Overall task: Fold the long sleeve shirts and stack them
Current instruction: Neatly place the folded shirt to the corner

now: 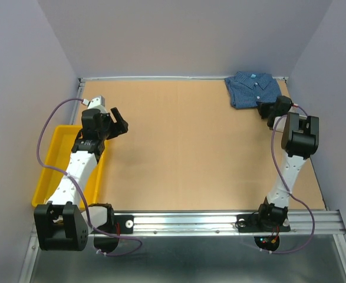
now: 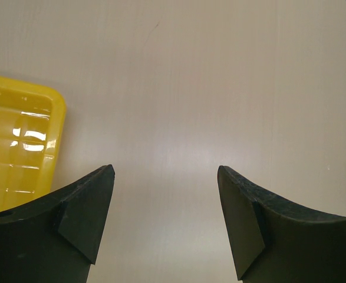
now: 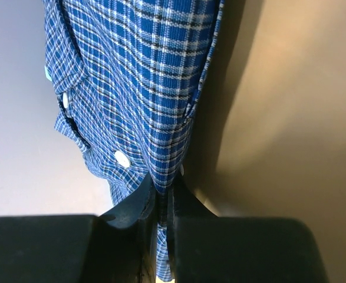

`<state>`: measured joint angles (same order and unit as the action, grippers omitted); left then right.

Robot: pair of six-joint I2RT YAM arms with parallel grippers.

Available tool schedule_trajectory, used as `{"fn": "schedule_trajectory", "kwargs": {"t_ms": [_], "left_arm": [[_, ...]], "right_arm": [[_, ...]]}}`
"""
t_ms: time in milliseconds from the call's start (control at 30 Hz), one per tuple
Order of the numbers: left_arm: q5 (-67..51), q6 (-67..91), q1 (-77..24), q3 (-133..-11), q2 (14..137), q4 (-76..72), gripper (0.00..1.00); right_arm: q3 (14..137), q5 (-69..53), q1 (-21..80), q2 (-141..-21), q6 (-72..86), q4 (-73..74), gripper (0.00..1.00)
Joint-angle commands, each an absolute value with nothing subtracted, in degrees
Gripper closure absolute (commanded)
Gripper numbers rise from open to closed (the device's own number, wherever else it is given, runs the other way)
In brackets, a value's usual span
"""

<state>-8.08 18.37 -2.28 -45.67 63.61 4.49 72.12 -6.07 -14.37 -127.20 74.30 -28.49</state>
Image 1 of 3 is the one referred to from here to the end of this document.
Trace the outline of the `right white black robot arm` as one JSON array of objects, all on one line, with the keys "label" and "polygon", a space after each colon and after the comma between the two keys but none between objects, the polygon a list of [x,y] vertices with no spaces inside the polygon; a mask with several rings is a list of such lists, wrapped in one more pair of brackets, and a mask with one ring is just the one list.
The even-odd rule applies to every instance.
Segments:
[{"label": "right white black robot arm", "polygon": [[[305,115],[301,117],[291,108],[299,108],[289,97],[278,96],[274,103],[257,102],[258,113],[267,120],[273,131],[271,154],[278,177],[259,206],[255,216],[258,228],[268,230],[281,227],[288,216],[289,201],[292,199],[294,184],[305,162],[316,153],[319,146],[319,118]],[[278,166],[274,152],[275,134],[282,129],[281,149],[282,164]]]}]

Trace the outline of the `blue checked long sleeve shirt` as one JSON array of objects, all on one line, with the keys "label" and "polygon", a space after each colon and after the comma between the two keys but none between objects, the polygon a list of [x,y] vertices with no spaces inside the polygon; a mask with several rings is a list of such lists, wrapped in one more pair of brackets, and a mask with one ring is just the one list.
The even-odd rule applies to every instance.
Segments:
[{"label": "blue checked long sleeve shirt", "polygon": [[257,103],[274,103],[281,96],[276,79],[269,73],[238,71],[225,78],[230,105],[235,109],[256,108]]}]

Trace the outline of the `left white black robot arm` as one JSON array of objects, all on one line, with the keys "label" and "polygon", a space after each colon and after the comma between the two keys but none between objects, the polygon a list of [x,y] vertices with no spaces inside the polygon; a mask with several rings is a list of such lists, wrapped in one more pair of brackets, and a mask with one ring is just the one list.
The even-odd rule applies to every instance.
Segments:
[{"label": "left white black robot arm", "polygon": [[108,113],[95,108],[84,110],[81,124],[68,166],[59,171],[62,178],[56,190],[45,204],[34,209],[39,246],[44,251],[82,251],[89,234],[97,228],[102,232],[118,231],[110,204],[89,205],[82,198],[105,142],[127,133],[128,123],[114,107]]}]

